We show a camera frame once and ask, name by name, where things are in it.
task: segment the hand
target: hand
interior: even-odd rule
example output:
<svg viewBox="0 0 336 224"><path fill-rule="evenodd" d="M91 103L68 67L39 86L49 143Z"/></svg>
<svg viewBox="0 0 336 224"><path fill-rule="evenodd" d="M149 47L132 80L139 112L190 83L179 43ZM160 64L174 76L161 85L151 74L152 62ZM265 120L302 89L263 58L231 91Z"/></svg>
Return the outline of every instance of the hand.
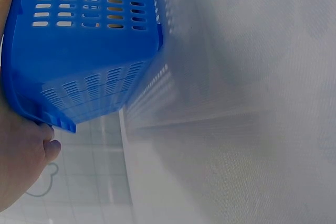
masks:
<svg viewBox="0 0 336 224"><path fill-rule="evenodd" d="M12 0L0 0L0 40ZM54 130L37 125L10 109L0 87L0 211L33 185L61 150Z"/></svg>

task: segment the white tiled wall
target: white tiled wall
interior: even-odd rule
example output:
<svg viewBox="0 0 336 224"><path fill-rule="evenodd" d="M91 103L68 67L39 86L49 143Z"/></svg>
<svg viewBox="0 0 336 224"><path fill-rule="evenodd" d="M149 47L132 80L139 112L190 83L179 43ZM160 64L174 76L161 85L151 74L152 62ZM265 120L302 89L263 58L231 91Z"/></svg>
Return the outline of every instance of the white tiled wall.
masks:
<svg viewBox="0 0 336 224"><path fill-rule="evenodd" d="M62 151L50 192L24 195L0 214L0 224L133 224L118 113L55 136ZM43 194L55 170L46 167L29 192Z"/></svg>

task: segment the blue plastic basket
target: blue plastic basket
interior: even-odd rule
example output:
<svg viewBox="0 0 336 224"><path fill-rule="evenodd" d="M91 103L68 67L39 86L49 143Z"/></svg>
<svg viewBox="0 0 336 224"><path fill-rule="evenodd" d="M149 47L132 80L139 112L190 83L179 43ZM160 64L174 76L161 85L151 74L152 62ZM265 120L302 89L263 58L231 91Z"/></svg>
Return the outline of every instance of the blue plastic basket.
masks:
<svg viewBox="0 0 336 224"><path fill-rule="evenodd" d="M5 94L20 115L75 132L124 105L161 43L154 0L13 0Z"/></svg>

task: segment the finger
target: finger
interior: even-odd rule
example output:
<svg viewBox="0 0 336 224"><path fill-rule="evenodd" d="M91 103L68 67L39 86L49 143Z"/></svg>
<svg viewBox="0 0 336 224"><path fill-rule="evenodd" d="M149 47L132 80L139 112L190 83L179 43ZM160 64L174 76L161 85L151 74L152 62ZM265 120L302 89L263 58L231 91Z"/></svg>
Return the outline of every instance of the finger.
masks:
<svg viewBox="0 0 336 224"><path fill-rule="evenodd" d="M61 143L57 140L43 142L43 146L47 163L54 161L61 151Z"/></svg>
<svg viewBox="0 0 336 224"><path fill-rule="evenodd" d="M41 124L39 127L42 131L42 137L44 141L51 141L54 139L55 131L52 127L45 123Z"/></svg>
<svg viewBox="0 0 336 224"><path fill-rule="evenodd" d="M0 40L4 34L4 28L11 3L12 0L0 0Z"/></svg>

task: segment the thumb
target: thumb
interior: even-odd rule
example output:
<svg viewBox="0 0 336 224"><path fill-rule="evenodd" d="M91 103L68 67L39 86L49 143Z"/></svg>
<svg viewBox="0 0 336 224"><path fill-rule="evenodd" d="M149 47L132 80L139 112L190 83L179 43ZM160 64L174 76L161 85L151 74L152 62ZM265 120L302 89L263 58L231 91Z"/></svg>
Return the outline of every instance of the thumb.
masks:
<svg viewBox="0 0 336 224"><path fill-rule="evenodd" d="M11 3L12 0L0 0L0 40L4 34L4 28Z"/></svg>
<svg viewBox="0 0 336 224"><path fill-rule="evenodd" d="M46 154L47 163L52 162L56 159L61 151L61 143L57 140L53 141L43 141L44 152Z"/></svg>

